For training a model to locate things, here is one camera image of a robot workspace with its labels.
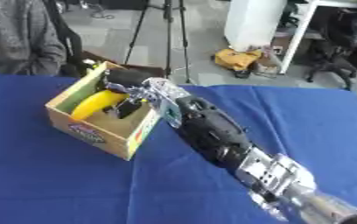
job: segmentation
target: printed label on box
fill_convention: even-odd
[[[70,123],[68,124],[69,129],[75,133],[78,137],[84,139],[91,144],[105,144],[106,141],[103,137],[99,136],[94,129],[81,124],[81,123]]]
[[[143,142],[143,140],[149,135],[154,125],[157,123],[159,115],[154,110],[151,110],[147,117],[143,120],[142,124],[134,131],[129,137],[128,149],[131,155]]]

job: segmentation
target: person's arm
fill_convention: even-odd
[[[41,0],[33,0],[28,12],[32,74],[55,75],[66,61],[66,50]]]

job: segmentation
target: blue tablecloth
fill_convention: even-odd
[[[74,80],[0,76],[0,224],[278,223],[159,122],[131,162],[50,126],[44,104]],[[280,87],[187,87],[270,153],[357,206],[357,96]]]

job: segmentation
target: white cabinet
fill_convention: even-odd
[[[237,52],[269,46],[287,0],[232,0],[225,37]]]

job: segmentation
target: tripod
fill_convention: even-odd
[[[162,11],[164,11],[164,20],[166,21],[166,24],[167,24],[166,67],[165,67],[164,71],[165,71],[165,78],[169,78],[169,75],[171,75],[171,73],[172,73],[172,68],[171,68],[172,23],[173,23],[172,11],[179,10],[180,17],[181,17],[181,32],[183,35],[183,47],[184,47],[184,59],[185,59],[185,82],[186,83],[191,82],[190,76],[189,76],[189,66],[188,66],[188,53],[187,53],[188,40],[186,38],[186,21],[184,18],[184,12],[186,10],[186,7],[184,6],[184,0],[178,0],[178,1],[179,1],[179,6],[177,8],[172,7],[172,0],[164,0],[164,4],[162,6],[151,5],[148,3],[144,6],[144,8],[142,10],[142,14],[139,18],[139,22],[137,23],[137,26],[136,26],[134,36],[132,37],[132,41],[129,43],[129,50],[128,50],[127,57],[125,59],[124,64],[127,64],[128,60],[130,59],[130,55],[132,54],[132,50],[134,48],[135,43],[137,42],[137,36],[139,34],[142,23],[144,21],[144,16],[146,14],[147,9],[150,7],[150,8],[162,10]]]

